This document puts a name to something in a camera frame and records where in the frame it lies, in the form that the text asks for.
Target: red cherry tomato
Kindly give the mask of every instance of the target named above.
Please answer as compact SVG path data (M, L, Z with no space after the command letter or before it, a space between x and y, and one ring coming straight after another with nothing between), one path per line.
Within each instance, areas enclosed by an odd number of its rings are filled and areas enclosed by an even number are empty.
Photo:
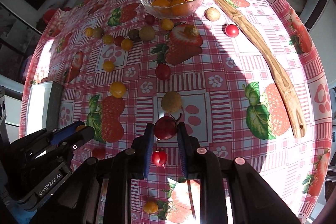
M91 152L91 156L97 158L98 160L105 159L105 148L95 148Z
M159 64L155 69L155 75L160 80L167 80L170 77L170 67L166 64Z
M155 151L152 154L152 162L156 166L164 165L167 161L167 158L168 156L165 151Z
M225 33L228 37L236 37L239 34L239 29L236 25L229 24L225 28Z
M114 44L116 46L121 47L121 42L125 39L125 37L123 37L122 35L118 35L115 39L114 39Z

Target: wooden spatula handle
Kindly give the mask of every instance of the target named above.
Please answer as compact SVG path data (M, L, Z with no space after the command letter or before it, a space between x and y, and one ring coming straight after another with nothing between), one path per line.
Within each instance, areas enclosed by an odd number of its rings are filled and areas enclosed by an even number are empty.
M225 0L213 0L223 12L241 29L246 37L264 57L279 90L292 126L295 138L302 138L307 131L303 110L294 86L283 67L274 57L258 30L234 7Z

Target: tablecloth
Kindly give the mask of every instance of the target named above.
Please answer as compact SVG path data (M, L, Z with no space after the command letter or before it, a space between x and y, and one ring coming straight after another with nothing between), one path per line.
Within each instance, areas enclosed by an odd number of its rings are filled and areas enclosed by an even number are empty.
M106 158L130 147L134 137L143 134L146 123L155 122L163 115L160 101L167 91L174 90L182 96L181 121L186 123L189 134L219 157L244 157L304 223L322 186L331 146L330 96L321 60L304 25L286 0L228 1L257 28L292 80L307 123L305 137L293 137L260 52L242 33L236 38L224 34L223 25L231 21L223 12L218 21L205 18L204 11L209 7L220 11L212 0L204 0L193 15L175 20L175 23L187 22L198 27L203 37L202 53L195 53L178 65L169 65L172 74L166 81L156 78L157 65L151 62L156 58L151 50L167 38L159 21L153 26L155 38L150 42L136 42L129 52L84 34L87 27L101 26L105 34L127 36L130 29L144 26L147 12L140 0L86 0L69 12L58 10L43 33L29 67L22 99L20 136L26 134L26 106L31 85L46 77L64 84L60 128L73 121L86 121L90 99L95 98L100 104L109 95L112 82L122 81L127 87L123 96L126 107L119 117L124 137L105 144L92 140L76 150L74 170L91 156L95 147L104 147ZM107 21L116 12L122 19L111 27ZM79 74L67 84L64 80L74 56L83 57L83 62ZM113 72L102 69L105 60L114 62ZM245 90L252 86L259 89L259 105L270 112L266 137L250 129L251 122L246 118L251 107ZM168 161L160 167L152 164L147 180L132 180L132 221L162 222L142 210L151 197L162 202L172 201L168 223L190 221L190 208L181 206L183 203L177 200L177 197L183 200L185 193L184 184L179 182L182 173L176 137L155 141L155 146L166 151ZM199 191L197 182L194 182L194 190Z

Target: paw print pattern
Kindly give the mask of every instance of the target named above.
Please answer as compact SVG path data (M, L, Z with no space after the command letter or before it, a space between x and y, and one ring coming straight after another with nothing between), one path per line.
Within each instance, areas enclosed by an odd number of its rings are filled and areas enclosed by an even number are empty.
M135 68L134 68L134 67L131 67L131 68L128 68L128 69L126 70L126 72L125 72L125 76L126 76L126 77L131 77L131 78L132 78L136 73L137 73L137 72L136 72Z
M140 86L140 89L142 93L149 93L153 89L153 83L152 82L143 82L142 85Z
M198 126L202 122L201 119L198 116L196 116L200 112L200 110L198 107L194 105L187 105L185 107L185 110L183 107L181 109L182 109L182 116L180 122L184 122L187 133L190 135L193 133L193 129L191 126ZM187 121L185 120L185 112L191 114L188 117Z
M59 116L60 116L59 123L62 126L70 124L70 109L62 107Z
M82 92L80 90L77 90L76 93L75 93L75 97L76 99L79 99L82 95Z
M232 57L227 57L225 64L230 68L238 66L237 62L235 62L235 60Z
M220 88L222 86L223 78L219 75L210 76L209 85L212 85L213 88Z
M115 46L115 45L111 45L107 48L107 50L103 53L102 57L103 57L103 62L105 61L111 61L113 63L116 62L116 57L119 57L122 55L121 52L121 47Z
M84 152L82 152L81 157L82 157L83 162L86 161L88 158L87 154Z
M325 113L326 111L330 111L330 95L329 95L329 90L328 90L328 85L322 85L319 84L315 96L314 96L314 101L319 103L319 110L322 113Z
M222 145L221 147L216 147L216 150L214 150L213 153L220 158L225 158L228 155L228 152L226 151L226 147L224 145Z
M85 83L87 84L91 84L93 82L93 76L92 75L89 75L86 80L85 80Z

